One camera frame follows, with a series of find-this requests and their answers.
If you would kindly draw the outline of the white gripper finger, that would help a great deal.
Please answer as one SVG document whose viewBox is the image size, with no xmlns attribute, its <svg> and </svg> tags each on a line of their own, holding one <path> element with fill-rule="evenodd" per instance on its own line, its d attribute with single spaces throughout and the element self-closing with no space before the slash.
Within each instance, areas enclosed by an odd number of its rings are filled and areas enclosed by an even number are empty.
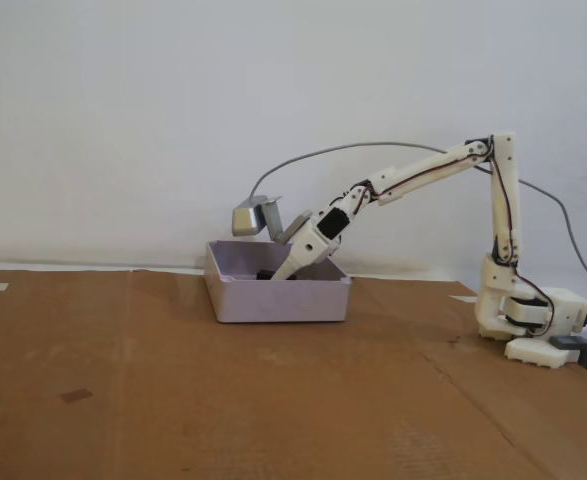
<svg viewBox="0 0 587 480">
<path fill-rule="evenodd" d="M 282 265 L 271 276 L 273 281 L 287 280 L 297 271 L 303 268 L 303 265 L 293 256 L 288 256 Z"/>
</svg>

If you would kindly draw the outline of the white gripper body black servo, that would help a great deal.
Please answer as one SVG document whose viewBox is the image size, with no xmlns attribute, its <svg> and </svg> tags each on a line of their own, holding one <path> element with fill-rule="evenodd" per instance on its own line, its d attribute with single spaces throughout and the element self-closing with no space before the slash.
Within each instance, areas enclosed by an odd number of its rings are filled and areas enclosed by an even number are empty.
<svg viewBox="0 0 587 480">
<path fill-rule="evenodd" d="M 321 262 L 332 254 L 353 219 L 353 196 L 339 198 L 313 214 L 292 239 L 289 257 L 296 268 Z"/>
</svg>

